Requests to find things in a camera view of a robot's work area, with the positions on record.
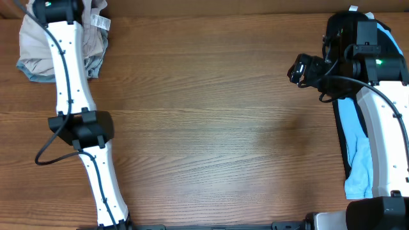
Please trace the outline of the beige khaki shorts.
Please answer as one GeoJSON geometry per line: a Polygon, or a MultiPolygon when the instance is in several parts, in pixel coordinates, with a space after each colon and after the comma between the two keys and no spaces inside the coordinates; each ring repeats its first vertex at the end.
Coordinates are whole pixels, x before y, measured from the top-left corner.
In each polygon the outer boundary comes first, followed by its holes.
{"type": "MultiPolygon", "coordinates": [[[[84,59],[100,56],[103,52],[101,33],[98,29],[109,31],[111,20],[100,15],[107,7],[106,0],[83,0],[82,51],[84,59]]],[[[20,57],[27,69],[34,74],[54,74],[52,56],[43,29],[28,16],[25,16],[19,31],[20,57]]]]}

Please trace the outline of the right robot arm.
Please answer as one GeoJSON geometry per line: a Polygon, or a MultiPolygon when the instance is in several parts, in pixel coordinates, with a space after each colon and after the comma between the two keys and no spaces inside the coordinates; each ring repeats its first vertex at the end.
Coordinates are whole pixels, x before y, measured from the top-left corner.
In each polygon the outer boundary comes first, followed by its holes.
{"type": "Polygon", "coordinates": [[[408,228],[408,67],[390,29],[359,12],[329,18],[322,57],[298,55],[288,71],[323,103],[353,100],[373,165],[373,195],[347,209],[313,213],[304,229],[408,228]]]}

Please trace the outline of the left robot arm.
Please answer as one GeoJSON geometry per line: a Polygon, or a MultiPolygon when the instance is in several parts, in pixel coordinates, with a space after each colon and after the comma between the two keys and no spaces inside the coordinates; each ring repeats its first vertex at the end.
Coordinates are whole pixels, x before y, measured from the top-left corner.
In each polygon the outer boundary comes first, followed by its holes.
{"type": "Polygon", "coordinates": [[[35,22],[45,31],[52,54],[57,102],[48,119],[52,140],[74,148],[88,174],[97,210],[97,229],[132,229],[112,160],[113,120],[91,96],[82,53],[82,1],[35,1],[35,22]]]}

